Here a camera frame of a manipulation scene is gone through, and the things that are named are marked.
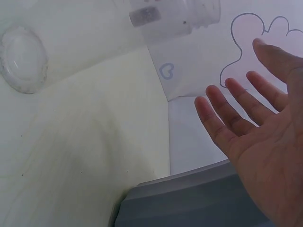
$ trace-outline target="skin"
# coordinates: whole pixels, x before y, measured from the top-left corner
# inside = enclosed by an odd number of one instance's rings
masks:
[[[279,112],[275,114],[237,81],[225,84],[249,117],[243,119],[216,86],[195,101],[198,115],[214,143],[236,168],[256,205],[278,227],[303,226],[303,58],[253,42],[259,61],[287,84],[283,93],[257,72],[247,78],[256,90]]]

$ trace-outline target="transparent plastic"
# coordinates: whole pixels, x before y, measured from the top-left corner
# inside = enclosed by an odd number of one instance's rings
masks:
[[[0,6],[0,33],[17,26],[40,39],[49,86],[145,44],[218,23],[220,13],[220,0],[10,0]]]

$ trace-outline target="finger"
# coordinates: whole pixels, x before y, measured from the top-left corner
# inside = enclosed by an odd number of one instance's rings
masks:
[[[254,96],[248,93],[247,90],[244,89],[235,79],[227,79],[225,85],[231,92],[232,96],[257,125],[263,125],[268,117],[275,115],[274,112],[269,110]]]
[[[252,123],[243,119],[240,114],[227,102],[222,92],[216,86],[209,86],[206,94],[224,124],[237,136],[248,134],[256,128]]]
[[[254,88],[279,112],[288,104],[288,95],[273,86],[255,71],[247,73],[247,79]]]
[[[195,106],[200,120],[213,142],[230,158],[230,147],[238,137],[220,121],[205,98],[198,97],[195,100]]]
[[[287,83],[288,98],[297,141],[303,147],[303,59],[255,39],[260,62],[277,78]]]
[[[253,42],[259,61],[284,83],[299,69],[303,68],[303,59],[285,52],[279,47],[267,45],[261,39]]]

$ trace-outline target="cloud drawing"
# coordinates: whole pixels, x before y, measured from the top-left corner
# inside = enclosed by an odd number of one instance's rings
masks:
[[[220,85],[225,87],[225,80],[233,77],[245,88],[251,88],[246,79],[246,73],[255,70],[267,80],[278,86],[280,81],[270,74],[266,68],[257,60],[252,48],[252,41],[261,38],[267,44],[279,46],[291,54],[303,57],[303,31],[290,29],[289,22],[285,17],[276,17],[268,27],[261,17],[253,13],[244,13],[237,16],[231,26],[232,38],[240,49],[240,57],[233,61],[220,74]]]

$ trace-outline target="white paper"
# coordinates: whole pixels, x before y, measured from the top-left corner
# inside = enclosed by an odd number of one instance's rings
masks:
[[[191,34],[150,45],[149,51],[169,101],[171,173],[178,174],[225,159],[201,125],[194,107],[196,96],[205,96],[213,84],[245,118],[224,87],[227,78],[237,79],[256,93],[246,73],[256,70],[274,85],[286,86],[257,60],[252,41],[268,44],[303,57],[303,2],[297,0],[221,1],[221,21]]]

